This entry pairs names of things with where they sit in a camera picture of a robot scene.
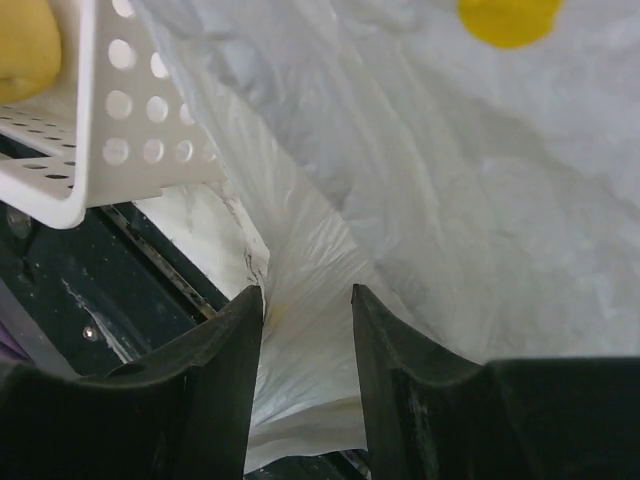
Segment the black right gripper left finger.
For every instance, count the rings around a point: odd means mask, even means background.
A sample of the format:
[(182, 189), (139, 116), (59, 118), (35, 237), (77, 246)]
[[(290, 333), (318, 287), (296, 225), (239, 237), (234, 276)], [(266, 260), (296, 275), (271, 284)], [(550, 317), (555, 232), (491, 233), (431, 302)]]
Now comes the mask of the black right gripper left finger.
[(1, 366), (5, 479), (239, 479), (263, 329), (250, 286), (213, 318), (105, 376)]

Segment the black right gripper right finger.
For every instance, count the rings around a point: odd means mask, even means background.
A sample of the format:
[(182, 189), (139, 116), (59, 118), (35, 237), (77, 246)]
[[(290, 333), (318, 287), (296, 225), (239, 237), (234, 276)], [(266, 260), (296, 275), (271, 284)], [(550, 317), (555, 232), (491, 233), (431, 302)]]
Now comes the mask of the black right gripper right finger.
[(483, 365), (352, 291), (370, 471), (376, 479), (635, 479), (635, 357)]

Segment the white plastic bag lemon print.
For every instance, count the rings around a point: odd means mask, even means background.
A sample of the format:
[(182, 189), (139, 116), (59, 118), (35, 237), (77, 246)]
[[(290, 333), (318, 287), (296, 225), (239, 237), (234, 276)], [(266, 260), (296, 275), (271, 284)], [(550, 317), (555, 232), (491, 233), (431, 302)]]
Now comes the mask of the white plastic bag lemon print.
[(475, 362), (639, 351), (635, 1), (139, 1), (266, 319), (245, 468), (366, 444), (351, 291)]

